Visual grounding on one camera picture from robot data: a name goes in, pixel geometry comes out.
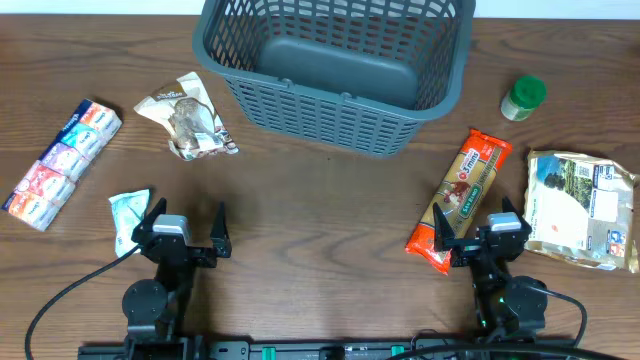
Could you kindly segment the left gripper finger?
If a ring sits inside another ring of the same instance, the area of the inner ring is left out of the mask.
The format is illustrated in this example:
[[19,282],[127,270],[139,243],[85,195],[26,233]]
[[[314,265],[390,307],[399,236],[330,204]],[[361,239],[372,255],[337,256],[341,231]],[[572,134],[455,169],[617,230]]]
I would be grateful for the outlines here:
[[167,200],[161,198],[153,209],[134,228],[131,239],[136,244],[148,244],[154,237],[153,224],[160,215],[166,213]]
[[219,204],[210,232],[210,240],[217,257],[231,257],[232,245],[226,225],[225,204],[223,202]]

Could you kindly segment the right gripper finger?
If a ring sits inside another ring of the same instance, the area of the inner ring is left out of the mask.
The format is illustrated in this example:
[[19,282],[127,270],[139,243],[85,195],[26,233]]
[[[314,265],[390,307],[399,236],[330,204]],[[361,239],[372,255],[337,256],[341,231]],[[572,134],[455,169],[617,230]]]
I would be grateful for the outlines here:
[[501,205],[503,213],[514,213],[519,220],[523,219],[521,212],[513,205],[507,196],[502,198]]
[[438,203],[433,204],[433,216],[434,249],[437,252],[448,251],[451,249],[456,235]]

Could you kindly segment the teal small sachet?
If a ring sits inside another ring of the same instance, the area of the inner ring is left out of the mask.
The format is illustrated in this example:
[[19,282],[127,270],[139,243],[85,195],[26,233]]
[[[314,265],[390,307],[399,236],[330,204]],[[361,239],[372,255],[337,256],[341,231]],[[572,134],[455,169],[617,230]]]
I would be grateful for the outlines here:
[[132,233],[145,216],[150,195],[149,189],[143,189],[109,198],[116,228],[115,254],[118,258],[123,257],[136,246],[132,241]]

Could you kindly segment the orange spaghetti packet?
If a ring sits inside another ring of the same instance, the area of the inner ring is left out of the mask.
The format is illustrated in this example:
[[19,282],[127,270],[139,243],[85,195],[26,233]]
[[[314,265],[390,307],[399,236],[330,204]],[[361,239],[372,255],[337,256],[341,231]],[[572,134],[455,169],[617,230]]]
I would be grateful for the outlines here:
[[446,275],[452,265],[452,254],[435,249],[433,206],[440,207],[457,238],[465,236],[512,150],[513,146],[507,141],[472,129],[416,225],[405,251],[423,256],[436,271]]

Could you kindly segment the gold rice bag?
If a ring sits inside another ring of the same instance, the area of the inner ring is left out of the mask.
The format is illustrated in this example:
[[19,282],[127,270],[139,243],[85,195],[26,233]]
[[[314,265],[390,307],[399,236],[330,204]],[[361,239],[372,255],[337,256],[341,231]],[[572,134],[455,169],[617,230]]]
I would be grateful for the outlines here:
[[524,218],[532,232],[525,248],[577,266],[637,273],[632,228],[638,180],[609,159],[530,152]]

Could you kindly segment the multicolour tissue pack row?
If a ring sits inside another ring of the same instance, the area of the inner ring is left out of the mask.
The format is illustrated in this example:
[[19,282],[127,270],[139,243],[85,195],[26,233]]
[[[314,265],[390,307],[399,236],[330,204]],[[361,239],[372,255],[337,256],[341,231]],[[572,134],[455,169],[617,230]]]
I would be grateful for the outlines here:
[[1,209],[38,231],[46,230],[121,126],[113,109],[83,100]]

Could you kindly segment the brown mushroom snack bag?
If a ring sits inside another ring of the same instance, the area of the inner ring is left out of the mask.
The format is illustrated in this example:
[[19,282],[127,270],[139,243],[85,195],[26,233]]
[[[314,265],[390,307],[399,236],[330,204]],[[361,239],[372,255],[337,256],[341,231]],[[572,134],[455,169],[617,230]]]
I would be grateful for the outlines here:
[[156,89],[134,111],[163,126],[170,151],[184,161],[239,152],[196,72]]

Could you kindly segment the green lid spice jar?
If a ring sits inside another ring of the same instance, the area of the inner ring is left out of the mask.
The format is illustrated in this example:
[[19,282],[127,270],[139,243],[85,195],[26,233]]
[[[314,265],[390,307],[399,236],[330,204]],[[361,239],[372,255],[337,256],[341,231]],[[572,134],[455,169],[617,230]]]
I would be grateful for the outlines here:
[[500,104],[502,115],[510,121],[527,119],[546,99],[545,83],[531,75],[516,80]]

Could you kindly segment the grey plastic basket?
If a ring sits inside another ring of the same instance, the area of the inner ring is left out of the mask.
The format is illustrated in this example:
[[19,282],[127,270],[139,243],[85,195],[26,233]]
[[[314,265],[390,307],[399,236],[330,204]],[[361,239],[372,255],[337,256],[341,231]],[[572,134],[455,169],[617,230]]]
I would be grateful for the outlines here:
[[387,157],[455,107],[474,0],[207,0],[192,47],[261,128]]

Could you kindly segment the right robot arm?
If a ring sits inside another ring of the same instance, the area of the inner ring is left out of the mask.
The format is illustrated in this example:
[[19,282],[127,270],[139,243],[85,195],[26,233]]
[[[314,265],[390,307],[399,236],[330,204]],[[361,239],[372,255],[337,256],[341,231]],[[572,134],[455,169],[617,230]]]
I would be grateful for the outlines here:
[[437,204],[433,215],[435,249],[448,252],[453,267],[471,271],[484,340],[533,338],[545,326],[547,296],[531,289],[537,280],[509,273],[508,264],[524,252],[532,232],[510,200],[502,200],[502,211],[489,215],[473,238],[458,238]]

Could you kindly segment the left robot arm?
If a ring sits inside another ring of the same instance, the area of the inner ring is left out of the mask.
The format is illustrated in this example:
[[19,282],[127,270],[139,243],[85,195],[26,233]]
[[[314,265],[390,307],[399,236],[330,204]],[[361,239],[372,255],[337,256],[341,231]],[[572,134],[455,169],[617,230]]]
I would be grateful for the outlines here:
[[162,198],[134,228],[132,241],[140,254],[157,265],[155,277],[132,284],[122,299],[127,318],[127,359],[207,359],[208,346],[201,336],[182,332],[196,270],[214,268],[217,260],[231,256],[225,206],[215,213],[209,246],[190,243],[186,217],[166,212]]

